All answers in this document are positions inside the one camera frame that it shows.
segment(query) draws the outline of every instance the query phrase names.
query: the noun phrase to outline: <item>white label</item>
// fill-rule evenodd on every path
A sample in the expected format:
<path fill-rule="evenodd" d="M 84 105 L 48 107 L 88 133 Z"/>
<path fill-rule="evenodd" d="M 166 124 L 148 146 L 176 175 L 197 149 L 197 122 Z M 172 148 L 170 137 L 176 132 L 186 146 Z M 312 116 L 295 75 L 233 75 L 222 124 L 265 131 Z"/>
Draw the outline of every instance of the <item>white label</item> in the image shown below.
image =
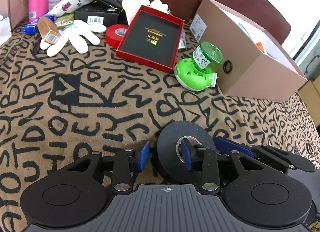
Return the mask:
<path fill-rule="evenodd" d="M 103 16 L 88 16 L 88 25 L 90 24 L 103 24 Z"/>
<path fill-rule="evenodd" d="M 127 31 L 126 28 L 118 28 L 115 33 L 119 36 L 124 36 L 125 32 Z"/>
<path fill-rule="evenodd" d="M 200 46 L 192 54 L 194 61 L 198 64 L 201 69 L 204 69 L 210 64 L 210 61 L 204 56 L 200 50 Z"/>
<path fill-rule="evenodd" d="M 186 47 L 187 47 L 187 45 L 186 45 L 186 32 L 184 31 L 184 29 L 182 29 L 178 49 L 186 49 Z"/>
<path fill-rule="evenodd" d="M 46 40 L 49 41 L 49 42 L 52 42 L 52 43 L 56 43 L 58 41 L 59 37 L 58 36 L 55 36 L 53 34 L 48 34 Z"/>
<path fill-rule="evenodd" d="M 196 14 L 195 18 L 192 21 L 192 24 L 190 25 L 190 30 L 196 38 L 197 42 L 200 41 L 206 28 L 207 25 L 204 23 L 201 17 L 198 14 Z"/>
<path fill-rule="evenodd" d="M 37 17 L 37 11 L 30 11 L 29 12 L 29 19 L 36 18 Z"/>

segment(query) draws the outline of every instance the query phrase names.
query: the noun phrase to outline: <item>black ring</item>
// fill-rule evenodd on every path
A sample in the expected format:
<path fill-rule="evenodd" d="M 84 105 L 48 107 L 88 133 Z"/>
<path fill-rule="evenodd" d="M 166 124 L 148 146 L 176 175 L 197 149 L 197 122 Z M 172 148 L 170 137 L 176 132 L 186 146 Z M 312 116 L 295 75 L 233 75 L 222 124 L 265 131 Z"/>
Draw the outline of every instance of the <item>black ring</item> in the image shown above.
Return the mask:
<path fill-rule="evenodd" d="M 232 63 L 228 60 L 228 61 L 225 61 L 225 63 L 223 64 L 223 71 L 228 74 L 232 71 Z"/>

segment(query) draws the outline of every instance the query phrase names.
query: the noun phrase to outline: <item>roll of tape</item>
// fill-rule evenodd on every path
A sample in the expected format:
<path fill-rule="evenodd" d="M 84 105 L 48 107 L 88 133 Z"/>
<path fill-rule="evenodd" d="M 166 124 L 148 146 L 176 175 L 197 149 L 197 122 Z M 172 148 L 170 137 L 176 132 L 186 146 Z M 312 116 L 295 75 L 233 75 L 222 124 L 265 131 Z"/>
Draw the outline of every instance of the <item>roll of tape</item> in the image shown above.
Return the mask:
<path fill-rule="evenodd" d="M 106 31 L 106 43 L 113 48 L 118 48 L 128 25 L 112 25 Z"/>
<path fill-rule="evenodd" d="M 192 145 L 216 150 L 212 137 L 202 127 L 193 122 L 176 121 L 161 131 L 152 162 L 171 183 L 197 183 L 201 172 L 187 170 L 179 149 L 182 138 L 189 139 Z"/>

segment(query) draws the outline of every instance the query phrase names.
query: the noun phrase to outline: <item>red roll of tape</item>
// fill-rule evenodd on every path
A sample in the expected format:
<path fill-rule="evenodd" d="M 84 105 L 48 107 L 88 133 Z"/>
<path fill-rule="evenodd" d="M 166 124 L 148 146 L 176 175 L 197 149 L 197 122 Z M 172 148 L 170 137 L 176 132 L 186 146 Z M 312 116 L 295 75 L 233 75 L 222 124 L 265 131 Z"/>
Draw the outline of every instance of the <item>red roll of tape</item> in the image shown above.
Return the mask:
<path fill-rule="evenodd" d="M 106 43 L 113 48 L 118 48 L 128 25 L 112 25 L 106 31 Z"/>

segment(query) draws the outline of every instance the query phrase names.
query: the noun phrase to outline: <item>green plastic base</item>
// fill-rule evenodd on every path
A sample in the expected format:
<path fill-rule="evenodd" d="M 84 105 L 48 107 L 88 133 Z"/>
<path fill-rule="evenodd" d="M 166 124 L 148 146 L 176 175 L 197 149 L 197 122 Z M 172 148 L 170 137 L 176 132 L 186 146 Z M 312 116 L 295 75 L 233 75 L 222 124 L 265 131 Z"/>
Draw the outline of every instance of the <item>green plastic base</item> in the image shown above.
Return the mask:
<path fill-rule="evenodd" d="M 217 80 L 216 73 L 203 73 L 197 70 L 192 58 L 179 61 L 173 72 L 178 82 L 191 91 L 201 91 L 208 87 L 214 87 Z"/>

